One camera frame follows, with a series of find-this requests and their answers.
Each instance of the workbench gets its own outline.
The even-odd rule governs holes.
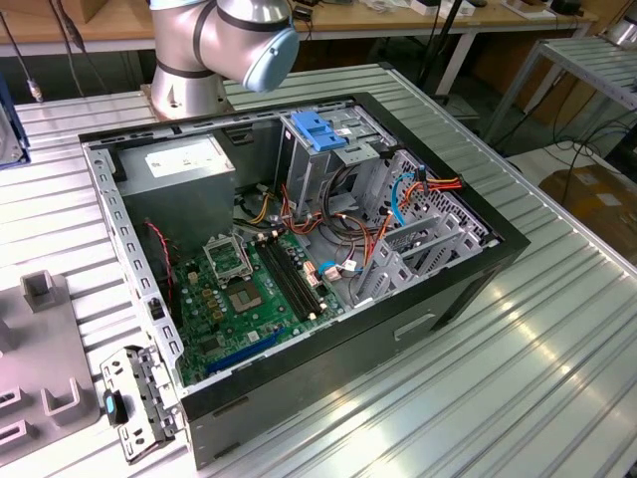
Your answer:
[[[473,16],[456,18],[450,33],[460,34],[461,38],[436,93],[449,93],[479,33],[573,30],[573,37],[579,38],[595,21],[597,17],[588,12],[582,17],[557,15],[556,18],[527,20],[502,6],[498,0],[490,0],[487,7],[477,8]],[[53,19],[10,13],[7,22],[23,55],[65,53]],[[443,23],[444,19],[440,18],[437,33]],[[313,13],[312,40],[428,36],[433,25],[433,15],[422,16],[408,8],[378,13],[359,2],[352,5],[319,4]],[[144,0],[109,0],[88,24],[78,27],[90,52],[154,50],[152,19]],[[295,27],[301,32],[302,40],[308,38],[309,25],[297,21]],[[4,32],[0,33],[0,56],[15,56]]]
[[[621,477],[637,458],[637,271],[392,70],[290,75],[237,110],[366,91],[531,240],[450,326],[197,476]],[[145,96],[19,107],[33,163],[0,172],[0,287],[64,274],[99,396],[100,362],[145,334],[108,240],[77,134],[154,121]],[[1,470],[194,476],[183,433],[128,466],[105,415]]]
[[[603,38],[540,40],[537,42],[511,86],[501,99],[494,111],[484,133],[484,140],[490,142],[499,130],[507,111],[512,106],[518,93],[525,85],[537,61],[547,58],[554,63],[551,73],[546,77],[548,84],[540,86],[536,99],[531,104],[540,102],[547,93],[549,84],[553,83],[557,75],[567,71],[586,82],[598,92],[606,96],[592,118],[602,118],[603,112],[611,101],[618,103],[626,110],[637,109],[637,94],[635,93],[635,78],[637,78],[637,52],[622,50],[607,42]],[[586,137],[587,129],[580,137]]]

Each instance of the open computer tower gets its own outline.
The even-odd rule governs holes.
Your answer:
[[[528,240],[371,95],[81,136],[148,344],[102,364],[126,460],[197,468],[445,327]]]

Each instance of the green circuit board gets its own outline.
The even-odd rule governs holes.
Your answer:
[[[293,262],[308,260],[292,233],[281,236],[279,244]],[[272,346],[280,344],[344,312],[335,294],[326,285],[322,294],[312,289],[315,297],[326,305],[324,312],[315,320],[300,321],[260,259],[255,245],[247,244],[246,253],[253,267],[250,280],[236,278],[224,288],[217,283],[203,250],[201,255],[173,266],[182,316],[178,331],[184,343],[179,367],[186,385],[205,378],[210,363],[259,341],[269,340]],[[220,248],[216,254],[216,264],[237,263],[232,247]],[[197,275],[195,283],[188,277],[193,271]],[[306,279],[303,269],[293,273]]]

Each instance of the wooden table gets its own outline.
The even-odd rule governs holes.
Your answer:
[[[6,15],[23,55],[54,55],[64,53],[60,32],[54,21],[9,12]],[[574,20],[557,16],[556,19],[527,20],[489,0],[485,8],[478,8],[471,17],[457,18],[451,34],[462,35],[458,47],[443,76],[437,93],[447,94],[460,67],[465,61],[476,35],[488,32],[530,30],[574,30],[574,37],[585,35],[597,17],[585,13]],[[433,16],[422,16],[411,9],[398,9],[391,13],[377,13],[361,3],[349,6],[318,5],[313,14],[313,40],[348,38],[383,38],[396,36],[429,35]],[[440,19],[436,32],[444,23]],[[86,25],[78,25],[87,49],[92,52],[111,52],[154,49],[152,20],[144,0],[109,0],[102,10]],[[299,32],[306,32],[308,25],[296,23]],[[305,40],[308,35],[301,35]],[[0,35],[0,56],[14,56],[8,39]]]

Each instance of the metal table surface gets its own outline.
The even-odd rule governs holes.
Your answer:
[[[637,93],[634,89],[637,77],[637,51],[622,50],[596,37],[540,40],[532,48],[494,111],[484,134],[485,141],[490,141],[498,131],[505,114],[541,57],[554,62],[556,70],[547,76],[548,83],[545,82],[538,89],[540,93],[530,101],[530,106],[539,101],[550,83],[555,81],[562,70],[566,70],[627,110],[637,109]]]
[[[530,239],[462,317],[244,444],[199,476],[622,476],[637,457],[637,271],[400,75],[290,75],[237,109],[373,93]],[[99,394],[100,362],[143,344],[76,135],[153,121],[140,93],[23,106],[33,164],[0,172],[0,287],[65,274]],[[181,433],[136,465],[103,415],[3,477],[196,475]]]

